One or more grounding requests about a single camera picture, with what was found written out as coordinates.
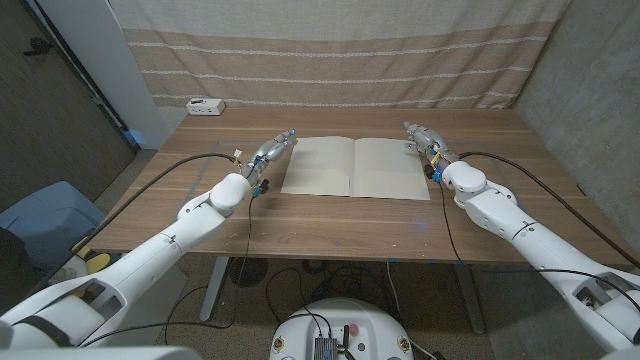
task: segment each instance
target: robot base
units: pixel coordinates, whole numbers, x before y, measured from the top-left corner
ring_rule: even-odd
[[[344,326],[350,326],[349,352],[357,360],[411,360],[413,353],[404,328],[389,314],[366,302],[347,299],[324,299],[307,305],[310,312],[324,316],[331,324],[332,337],[342,344]],[[306,314],[303,308],[293,315]],[[329,328],[316,317],[322,334]],[[285,320],[271,343],[271,360],[315,359],[314,344],[318,327],[311,316]],[[320,359],[347,359],[344,354],[325,354]]]

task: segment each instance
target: striped curtain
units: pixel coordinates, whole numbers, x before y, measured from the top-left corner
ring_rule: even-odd
[[[162,108],[505,108],[568,0],[110,2]]]

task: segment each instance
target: wire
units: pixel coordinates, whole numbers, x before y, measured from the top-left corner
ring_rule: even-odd
[[[467,156],[471,156],[471,155],[480,155],[480,156],[486,156],[486,157],[489,157],[489,158],[492,158],[492,159],[496,159],[496,160],[502,161],[502,162],[504,162],[506,164],[509,164],[509,165],[515,167],[516,169],[522,171],[525,175],[527,175],[529,178],[531,178],[531,180],[535,181],[536,184],[540,185],[541,188],[543,188],[546,192],[548,192],[551,196],[553,196],[556,200],[558,200],[558,202],[560,204],[562,204],[567,210],[569,210],[569,212],[571,214],[573,214],[573,216],[578,218],[578,220],[582,221],[582,223],[585,224],[591,231],[593,231],[602,240],[604,240],[604,242],[606,242],[615,251],[617,251],[618,254],[622,255],[631,264],[633,264],[633,266],[635,266],[636,268],[640,269],[640,262],[638,260],[636,260],[633,256],[631,256],[629,253],[624,251],[620,246],[618,246],[618,244],[613,242],[613,240],[611,240],[607,235],[605,235],[602,231],[600,231],[597,227],[595,227],[592,223],[590,223],[589,220],[587,220],[577,210],[575,210],[571,205],[569,205],[569,203],[567,203],[562,197],[560,197],[560,195],[558,195],[555,191],[551,190],[551,188],[549,188],[547,185],[545,185],[545,183],[543,183],[540,179],[538,179],[535,175],[533,175],[527,169],[525,169],[521,165],[518,165],[517,163],[515,163],[515,162],[513,162],[513,161],[511,161],[509,159],[505,159],[505,158],[503,158],[501,156],[494,155],[494,154],[487,153],[487,152],[482,152],[482,151],[465,152],[465,153],[462,153],[462,154],[458,155],[458,158],[464,159]]]
[[[451,236],[451,228],[449,227],[449,221],[447,220],[447,210],[446,210],[446,208],[444,206],[444,191],[442,190],[442,185],[441,184],[439,184],[439,185],[440,185],[440,191],[442,192],[442,210],[444,212],[444,218],[445,218],[445,221],[447,223],[447,231],[449,232],[449,239],[451,240],[451,246],[453,247],[453,252],[456,254],[456,257],[460,261],[460,264],[462,264],[465,267],[471,269],[471,266],[469,266],[464,261],[462,261],[462,259],[460,259],[460,256],[458,256],[458,251],[456,250],[456,246],[455,246],[455,244],[453,242],[453,237]],[[484,272],[484,273],[526,273],[526,272],[543,273],[543,272],[555,272],[555,273],[569,273],[569,274],[587,276],[587,277],[602,281],[603,283],[611,286],[611,288],[617,290],[622,296],[626,297],[627,300],[629,300],[633,304],[633,306],[638,310],[638,312],[640,312],[640,305],[638,305],[638,303],[635,300],[633,300],[633,298],[631,298],[631,296],[629,296],[624,290],[622,290],[618,286],[614,285],[612,282],[610,282],[607,279],[604,279],[604,278],[602,278],[600,276],[597,276],[597,275],[585,273],[585,272],[582,272],[582,271],[565,270],[565,269],[526,269],[526,270],[480,270],[480,272]]]
[[[271,314],[273,314],[273,317],[276,318],[276,321],[278,322],[278,325],[281,325],[283,322],[280,321],[280,318],[278,317],[278,314],[276,314],[275,309],[273,308],[273,305],[271,305],[271,300],[269,299],[269,285],[271,285],[271,281],[273,281],[273,279],[275,279],[276,276],[282,274],[285,271],[294,271],[296,274],[298,274],[298,280],[299,280],[299,288],[300,288],[300,299],[302,300],[302,307],[307,311],[307,313],[309,315],[311,315],[313,317],[313,320],[316,322],[316,325],[318,326],[318,332],[320,333],[320,337],[322,337],[322,329],[320,328],[320,323],[318,322],[318,319],[316,319],[315,315],[311,313],[311,311],[309,311],[309,309],[307,309],[307,305],[306,305],[306,300],[304,299],[304,294],[302,293],[302,274],[300,274],[300,271],[298,271],[298,269],[295,268],[285,268],[282,269],[280,271],[278,271],[277,273],[271,275],[271,278],[269,278],[269,281],[267,281],[267,286],[265,287],[265,297],[267,298],[267,305],[269,305],[269,310],[271,310]],[[327,326],[329,326],[329,338],[331,338],[331,325],[329,324],[329,322],[327,321],[327,319],[324,319],[324,321],[327,323]]]
[[[329,320],[327,320],[327,318],[325,318],[324,316],[322,316],[320,314],[309,312],[309,313],[306,313],[306,314],[291,315],[285,321],[283,321],[282,324],[286,323],[289,320],[293,320],[295,318],[299,318],[299,317],[303,317],[303,316],[312,316],[314,319],[317,316],[317,317],[321,318],[322,320],[324,320],[324,322],[327,323],[327,326],[329,327],[329,338],[331,338],[331,325],[329,324]]]
[[[447,232],[449,233],[449,241],[451,241],[451,247],[453,248],[453,252],[454,254],[456,254],[456,257],[458,258],[460,264],[466,265],[460,258],[460,255],[458,255],[456,244],[453,242],[453,236],[451,236],[451,228],[449,227],[449,218],[447,218],[447,206],[445,205],[444,201],[444,190],[442,189],[442,183],[439,182],[438,185],[440,185],[440,194],[442,194],[442,212],[444,213],[444,221],[447,223]]]
[[[633,304],[633,306],[638,310],[638,312],[640,312],[640,305],[638,305],[638,303],[631,296],[629,296],[629,294],[627,294],[624,290],[622,290],[620,287],[618,287],[617,285],[613,284],[611,281],[609,281],[609,280],[607,280],[605,278],[602,278],[602,277],[597,276],[597,275],[585,273],[585,272],[582,272],[582,271],[565,270],[565,269],[523,269],[523,270],[481,270],[481,271],[482,272],[486,272],[486,273],[498,273],[498,274],[500,274],[500,273],[503,273],[503,274],[508,274],[508,273],[527,273],[527,272],[538,272],[538,273],[555,272],[555,273],[569,273],[569,274],[587,276],[587,277],[602,281],[603,283],[611,286],[611,288],[615,289],[622,296],[626,297],[627,300],[629,300],[631,302],[631,304]]]
[[[387,261],[387,276],[389,276],[389,283],[391,283],[391,290],[393,290],[393,298],[396,300],[396,310],[400,314],[400,303],[398,303],[398,294],[396,293],[396,287],[393,285],[393,279],[391,279],[391,269],[389,268],[389,262]]]
[[[415,348],[417,348],[418,350],[422,351],[425,355],[427,355],[428,357],[430,357],[433,360],[438,360],[437,357],[433,356],[433,354],[431,354],[430,352],[428,352],[427,350],[423,349],[420,347],[420,345],[416,344],[415,341],[409,339],[409,341],[411,342],[411,345],[413,345]]]
[[[155,324],[147,324],[147,325],[140,325],[140,326],[132,326],[132,327],[128,327],[128,328],[124,328],[124,329],[119,329],[119,330],[115,330],[112,332],[108,332],[106,334],[100,335],[95,339],[91,339],[90,341],[78,346],[79,348],[85,348],[91,344],[94,344],[106,337],[109,336],[113,336],[116,334],[120,334],[123,332],[127,332],[127,331],[133,331],[133,330],[142,330],[142,329],[148,329],[148,328],[152,328],[152,327],[158,327],[158,326],[173,326],[173,325],[192,325],[192,326],[201,326],[201,327],[206,327],[206,328],[210,328],[210,329],[216,329],[216,330],[224,330],[227,327],[224,326],[217,326],[217,325],[212,325],[212,324],[207,324],[205,322],[197,322],[197,321],[166,321],[166,322],[161,322],[161,323],[155,323]]]
[[[78,252],[80,250],[82,250],[82,248],[84,248],[91,240],[93,240],[93,238],[96,237],[96,235],[98,235],[102,230],[104,230],[104,228],[106,228],[118,215],[120,215],[120,213],[122,213],[124,211],[124,209],[126,209],[129,205],[131,205],[131,203],[138,198],[138,196],[140,196],[145,190],[147,190],[151,185],[155,184],[158,180],[162,179],[162,177],[164,177],[165,175],[167,175],[169,172],[171,172],[173,169],[177,168],[178,166],[192,161],[192,160],[196,160],[196,159],[201,159],[201,158],[206,158],[206,157],[221,157],[221,158],[225,158],[229,161],[231,161],[232,163],[235,163],[235,158],[233,156],[229,156],[226,154],[218,154],[218,153],[207,153],[207,154],[199,154],[199,155],[193,155],[193,156],[189,156],[187,158],[184,158],[180,161],[178,161],[177,163],[171,165],[169,168],[167,168],[165,171],[161,172],[160,174],[158,174],[156,177],[154,177],[153,179],[151,179],[148,183],[146,183],[143,187],[141,187],[138,191],[136,191],[135,194],[133,194],[127,201],[125,201],[124,204],[122,204],[116,211],[113,212],[113,214],[111,214],[111,216],[109,216],[106,220],[104,220],[100,225],[98,225],[98,227],[93,231],[93,233],[91,233],[91,235],[87,236],[86,238],[84,238],[82,241],[80,241],[76,246],[75,249],[73,251],[71,251],[71,253],[65,258],[64,261],[62,261],[60,263],[60,265],[56,266],[54,269],[52,269],[51,271],[49,271],[47,273],[47,275],[42,278],[29,292],[29,294],[26,296],[27,298],[33,294],[35,294],[36,292],[40,291],[41,289],[44,289],[47,285],[47,282],[49,280],[51,280],[51,278],[58,272],[60,271],[60,269],[62,269],[64,267],[64,265],[69,262],[69,260],[71,260],[75,255],[78,254]]]
[[[206,285],[197,287],[197,288],[189,291],[188,293],[186,293],[183,297],[181,297],[180,300],[178,300],[178,302],[176,302],[176,304],[173,305],[173,308],[171,309],[171,312],[169,313],[169,317],[167,318],[167,321],[171,322],[171,317],[173,316],[173,312],[176,311],[176,308],[180,305],[180,303],[184,299],[186,299],[189,295],[193,294],[194,292],[196,292],[198,290],[201,290],[201,289],[206,289],[206,288],[208,288],[208,286],[206,286]],[[164,329],[164,344],[165,345],[169,345],[169,341],[167,340],[167,332],[168,332],[167,330],[168,330],[167,327],[165,327],[165,329]]]
[[[391,314],[392,317],[394,317],[396,320],[400,321],[400,314],[396,313],[396,309],[394,307],[394,301],[393,301],[393,295],[391,294],[391,291],[387,288],[387,286],[384,283],[384,279],[385,279],[385,275],[384,275],[384,264],[380,263],[381,265],[381,271],[382,271],[382,282],[380,282],[375,276],[373,276],[373,274],[371,273],[371,271],[369,271],[369,269],[366,268],[360,268],[357,270],[360,270],[362,273],[356,273],[353,272],[353,268],[350,266],[341,266],[338,269],[336,269],[335,271],[331,271],[331,270],[327,270],[327,272],[329,274],[331,274],[331,277],[344,277],[344,278],[351,278],[351,277],[367,277],[369,279],[371,279],[371,281],[380,289],[382,290],[381,293],[382,295],[384,295],[384,302],[385,302],[385,310],[387,313]],[[350,273],[349,274],[340,274],[340,272],[345,272],[349,270]],[[353,296],[352,294],[350,294],[348,291],[344,291],[344,292],[340,292],[336,289],[333,289],[336,292],[338,292],[340,295],[349,295],[349,296]]]
[[[171,315],[173,315],[173,312],[175,311],[175,309],[178,307],[178,305],[182,302],[182,300],[184,300],[187,296],[189,296],[190,294],[192,294],[193,292],[195,292],[196,290],[200,290],[200,289],[204,289],[207,286],[200,286],[198,288],[195,288],[191,291],[189,291],[187,294],[185,294],[180,300],[178,300],[178,302],[173,306],[173,309],[171,310],[171,313],[169,314],[169,318],[167,319],[167,322],[163,322],[163,323],[156,323],[156,324],[148,324],[148,325],[141,325],[141,326],[132,326],[129,328],[124,328],[124,329],[120,329],[120,330],[116,330],[116,331],[112,331],[110,333],[106,333],[104,335],[100,335],[95,339],[92,339],[91,341],[81,345],[81,348],[87,347],[97,341],[100,341],[108,336],[112,336],[115,334],[119,334],[121,332],[125,332],[125,331],[132,331],[132,330],[139,330],[139,329],[147,329],[150,327],[157,327],[157,326],[169,326],[169,325],[194,325],[194,326],[204,326],[204,327],[208,327],[211,329],[217,329],[217,330],[224,330],[224,329],[228,329],[231,326],[233,326],[233,324],[235,323],[236,320],[236,315],[238,313],[238,299],[239,299],[239,295],[240,295],[240,281],[242,280],[242,272],[244,271],[244,265],[247,261],[247,255],[249,254],[249,245],[251,243],[251,205],[253,204],[253,199],[255,199],[255,197],[252,197],[251,200],[249,201],[249,236],[247,239],[247,247],[244,251],[244,259],[242,260],[242,266],[240,267],[240,273],[238,274],[238,280],[237,280],[237,284],[238,286],[236,286],[236,292],[234,295],[234,308],[233,308],[233,316],[231,317],[231,321],[229,322],[229,324],[227,325],[212,325],[212,324],[208,324],[205,322],[195,322],[195,321],[170,321],[171,320]],[[165,344],[167,344],[167,331],[165,329]]]
[[[391,270],[389,268],[389,262],[387,261],[387,276],[389,277],[389,282],[391,283],[391,289],[393,289],[393,297],[396,300],[396,309],[398,310],[398,314],[400,314],[400,304],[398,303],[398,294],[396,294],[396,287],[393,285],[393,279],[391,278]],[[431,354],[430,352],[428,352],[427,350],[421,348],[418,344],[415,343],[415,341],[409,339],[409,341],[411,342],[411,344],[418,348],[420,351],[422,351],[423,353],[425,353],[427,356],[429,356],[431,359],[433,360],[438,360],[438,358],[436,358],[435,356],[433,356],[433,354]]]

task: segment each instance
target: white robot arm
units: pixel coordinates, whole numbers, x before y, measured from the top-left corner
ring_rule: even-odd
[[[455,203],[481,228],[498,235],[537,270],[571,270],[604,278],[640,302],[640,277],[599,264],[522,211],[511,191],[460,161],[435,131],[405,123],[407,147],[429,159],[425,172],[455,191]],[[612,352],[640,343],[640,309],[596,279],[565,272],[541,272],[562,295],[593,338]]]
[[[211,239],[245,198],[266,191],[262,171],[297,140],[293,130],[267,141],[210,191],[192,199],[177,220],[103,271],[50,286],[5,313],[9,349],[80,346],[116,330],[131,305],[183,255]],[[98,346],[100,340],[92,346]]]

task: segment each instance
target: white device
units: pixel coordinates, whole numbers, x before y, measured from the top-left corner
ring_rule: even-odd
[[[222,99],[193,98],[187,103],[191,115],[220,115],[224,110]]]
[[[324,337],[319,337],[312,314]],[[269,359],[370,359],[412,360],[407,332],[394,318],[364,301],[332,298],[316,301],[286,319],[276,330]]]

